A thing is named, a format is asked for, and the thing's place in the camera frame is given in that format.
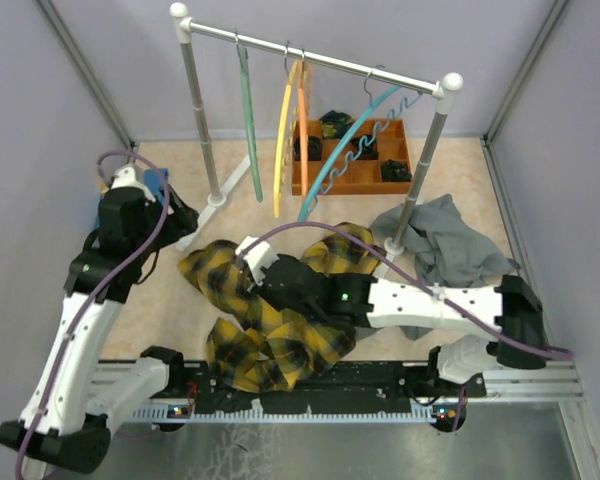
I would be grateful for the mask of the yellow plaid shirt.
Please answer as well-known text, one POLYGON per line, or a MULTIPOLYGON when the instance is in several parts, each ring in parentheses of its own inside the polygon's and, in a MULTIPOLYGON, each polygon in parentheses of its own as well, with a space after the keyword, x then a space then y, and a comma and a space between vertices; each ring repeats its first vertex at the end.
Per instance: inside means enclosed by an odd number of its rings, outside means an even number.
POLYGON ((222 311, 206 339, 206 361, 223 383, 241 391, 291 391, 348 355, 357 332, 320 325, 258 297, 235 264, 237 245, 214 240, 178 263, 179 272, 222 311))

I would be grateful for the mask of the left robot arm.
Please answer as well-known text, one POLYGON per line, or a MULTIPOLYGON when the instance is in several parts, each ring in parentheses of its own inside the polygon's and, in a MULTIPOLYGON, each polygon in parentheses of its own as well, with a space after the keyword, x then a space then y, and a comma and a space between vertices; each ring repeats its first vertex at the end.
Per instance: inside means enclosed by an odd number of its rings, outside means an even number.
POLYGON ((151 346, 122 377, 89 395, 102 347, 131 289, 146 280, 149 258, 197 230, 198 213, 168 183, 163 169, 116 171, 98 205, 97 228, 71 262, 62 316, 34 394, 18 419, 0 425, 0 444, 80 474, 102 463, 130 415, 157 394, 188 384, 183 355, 151 346))

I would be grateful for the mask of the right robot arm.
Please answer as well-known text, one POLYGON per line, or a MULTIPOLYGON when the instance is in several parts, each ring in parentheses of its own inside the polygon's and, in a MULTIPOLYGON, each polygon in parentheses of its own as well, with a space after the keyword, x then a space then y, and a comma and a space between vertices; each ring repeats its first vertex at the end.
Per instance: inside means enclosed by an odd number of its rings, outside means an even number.
POLYGON ((450 395, 474 376, 503 366, 539 370, 547 360, 542 305, 528 284, 505 275, 496 287, 422 289, 372 274, 319 273, 289 255, 246 257, 257 294, 326 326, 451 330, 461 338, 433 349, 428 387, 450 395))

